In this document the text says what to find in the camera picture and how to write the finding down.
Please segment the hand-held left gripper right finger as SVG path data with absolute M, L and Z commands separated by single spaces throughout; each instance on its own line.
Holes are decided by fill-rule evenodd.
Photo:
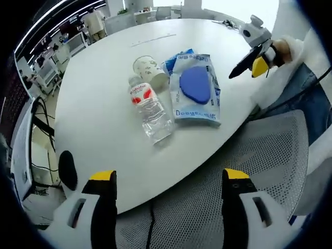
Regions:
M 225 168 L 222 181 L 223 248 L 286 248 L 294 230 L 282 206 L 242 171 Z

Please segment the person's right hand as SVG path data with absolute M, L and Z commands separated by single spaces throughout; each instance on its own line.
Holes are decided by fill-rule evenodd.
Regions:
M 269 68 L 280 67 L 293 60 L 290 47 L 284 39 L 273 40 L 265 52 L 265 56 L 268 60 Z

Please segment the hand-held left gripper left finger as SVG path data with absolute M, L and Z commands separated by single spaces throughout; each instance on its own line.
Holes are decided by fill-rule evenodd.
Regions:
M 116 171 L 92 175 L 54 212 L 49 242 L 54 248 L 116 248 Z

